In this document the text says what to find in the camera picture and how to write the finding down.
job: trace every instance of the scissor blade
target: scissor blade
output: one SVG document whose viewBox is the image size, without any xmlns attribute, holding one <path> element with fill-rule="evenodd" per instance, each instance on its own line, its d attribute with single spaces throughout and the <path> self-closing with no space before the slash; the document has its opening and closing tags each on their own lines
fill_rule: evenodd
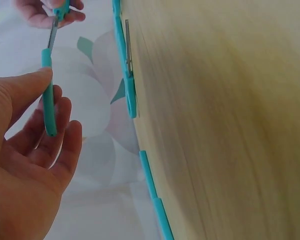
<svg viewBox="0 0 300 240">
<path fill-rule="evenodd" d="M 57 30 L 58 30 L 58 25 L 59 25 L 59 19 L 58 19 L 58 16 L 55 16 L 53 23 L 52 23 L 50 38 L 49 38 L 49 42 L 48 42 L 48 49 L 50 49 L 51 52 L 52 52 L 52 48 L 54 47 L 56 34 L 57 34 Z"/>
</svg>

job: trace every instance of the light wood surface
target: light wood surface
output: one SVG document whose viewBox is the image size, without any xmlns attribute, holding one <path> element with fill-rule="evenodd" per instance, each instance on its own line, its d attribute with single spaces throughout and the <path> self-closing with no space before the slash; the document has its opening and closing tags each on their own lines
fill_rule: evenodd
<svg viewBox="0 0 300 240">
<path fill-rule="evenodd" d="M 300 0 L 122 0 L 140 148 L 176 240 L 300 240 Z"/>
</svg>

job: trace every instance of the scissor handle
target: scissor handle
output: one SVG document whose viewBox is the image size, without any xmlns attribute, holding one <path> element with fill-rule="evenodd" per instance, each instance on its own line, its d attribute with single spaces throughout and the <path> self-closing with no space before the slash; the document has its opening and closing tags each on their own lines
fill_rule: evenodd
<svg viewBox="0 0 300 240">
<path fill-rule="evenodd" d="M 65 15 L 70 12 L 70 0 L 65 0 L 61 7 L 53 9 L 53 13 L 58 16 L 59 23 L 64 20 Z"/>
<path fill-rule="evenodd" d="M 51 50 L 50 48 L 43 49 L 41 52 L 41 64 L 42 67 L 51 67 Z M 55 104 L 54 104 L 54 90 L 53 83 L 50 82 L 49 86 L 43 92 L 43 119 L 45 131 L 48 136 L 55 137 L 57 135 L 57 126 L 55 119 Z"/>
</svg>

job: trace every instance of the teal plastic clip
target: teal plastic clip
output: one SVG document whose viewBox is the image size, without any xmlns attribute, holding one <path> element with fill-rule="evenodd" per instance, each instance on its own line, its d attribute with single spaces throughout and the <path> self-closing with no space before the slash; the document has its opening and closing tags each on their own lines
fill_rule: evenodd
<svg viewBox="0 0 300 240">
<path fill-rule="evenodd" d="M 41 52 L 41 64 L 42 67 L 51 67 L 51 49 L 46 48 Z M 42 101 L 43 101 L 43 119 L 46 133 L 54 137 L 57 135 L 57 126 L 55 119 L 55 104 L 54 104 L 54 91 L 53 91 L 53 83 L 50 82 L 47 89 L 43 92 Z"/>
<path fill-rule="evenodd" d="M 145 175 L 145 181 L 148 186 L 149 195 L 150 195 L 150 198 L 151 198 L 153 206 L 154 206 L 156 217 L 158 218 L 158 222 L 159 222 L 159 226 L 160 226 L 162 235 L 165 240 L 174 240 L 174 236 L 172 234 L 172 231 L 171 231 L 171 228 L 169 225 L 169 221 L 168 221 L 168 218 L 166 215 L 164 204 L 163 204 L 161 198 L 159 198 L 157 196 L 157 191 L 156 191 L 154 179 L 153 179 L 153 176 L 151 173 L 147 152 L 142 150 L 139 152 L 139 156 L 140 156 L 141 165 L 142 165 L 144 175 Z"/>
<path fill-rule="evenodd" d="M 128 67 L 130 65 L 130 52 L 127 50 L 124 31 L 120 18 L 121 3 L 120 0 L 112 0 L 112 10 L 114 18 L 114 35 L 119 51 L 120 64 L 124 80 L 124 89 L 126 96 L 127 110 L 130 118 L 134 119 L 137 116 L 137 100 L 135 78 L 132 70 Z"/>
<path fill-rule="evenodd" d="M 59 23 L 64 20 L 65 15 L 70 12 L 70 0 L 65 0 L 61 7 L 53 9 L 53 13 L 58 16 Z"/>
</svg>

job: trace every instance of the teal scissors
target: teal scissors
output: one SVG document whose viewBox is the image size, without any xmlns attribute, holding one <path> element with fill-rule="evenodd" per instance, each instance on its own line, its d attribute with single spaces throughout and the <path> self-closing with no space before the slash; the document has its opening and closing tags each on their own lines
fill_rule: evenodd
<svg viewBox="0 0 300 240">
<path fill-rule="evenodd" d="M 59 23 L 64 19 L 65 15 L 69 13 L 69 7 L 70 0 L 66 0 L 61 7 L 53 9 L 55 18 L 52 23 L 48 46 L 41 52 L 41 66 L 43 68 L 52 67 L 51 52 L 56 39 L 58 26 Z M 54 91 L 52 81 L 50 82 L 47 89 L 44 91 L 42 95 L 42 101 L 45 131 L 48 136 L 55 137 L 57 135 L 57 125 L 55 119 Z"/>
</svg>

